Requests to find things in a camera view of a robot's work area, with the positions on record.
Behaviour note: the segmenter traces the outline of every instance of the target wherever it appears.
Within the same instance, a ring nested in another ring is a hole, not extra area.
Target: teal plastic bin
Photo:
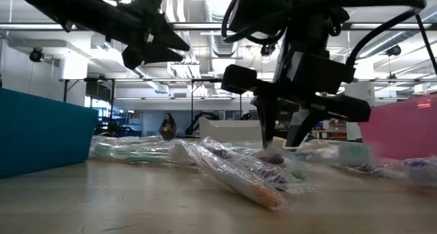
[[[86,161],[97,111],[0,88],[0,177]]]

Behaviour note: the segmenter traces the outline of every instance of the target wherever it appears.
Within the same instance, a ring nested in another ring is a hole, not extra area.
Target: pink bin
[[[437,95],[423,96],[372,109],[360,123],[364,143],[383,158],[424,158],[437,154]]]

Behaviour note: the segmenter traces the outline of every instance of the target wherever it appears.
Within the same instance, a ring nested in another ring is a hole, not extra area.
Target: wooden table
[[[197,169],[89,161],[0,180],[0,233],[437,233],[437,196],[309,170],[320,192],[275,212]]]

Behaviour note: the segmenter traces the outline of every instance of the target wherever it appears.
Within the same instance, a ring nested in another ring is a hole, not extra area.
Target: woman
[[[176,123],[170,113],[166,113],[164,116],[164,121],[161,124],[159,132],[165,140],[171,140],[176,134]]]

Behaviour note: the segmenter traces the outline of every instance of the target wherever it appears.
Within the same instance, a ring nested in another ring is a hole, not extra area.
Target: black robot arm
[[[326,50],[328,37],[338,36],[341,24],[349,20],[343,8],[393,5],[410,9],[366,35],[346,64],[330,60]],[[418,14],[425,6],[425,0],[232,0],[222,24],[224,42],[246,38],[266,46],[276,44],[280,38],[283,41],[273,83],[257,80],[255,70],[230,65],[224,73],[222,89],[254,93],[252,104],[257,107],[264,145],[273,138],[281,102],[299,106],[300,116],[305,117],[297,130],[289,131],[287,146],[299,146],[312,127],[323,119],[368,121],[371,112],[368,103],[337,95],[339,87],[354,80],[356,58],[370,40]],[[228,36],[228,29],[236,33]],[[269,36],[254,38],[255,32]],[[333,96],[322,97],[316,93]]]
[[[25,0],[67,32],[73,25],[91,29],[128,45],[122,57],[127,68],[141,63],[181,61],[175,50],[189,50],[159,12],[163,0],[134,0],[112,6],[103,0]]]

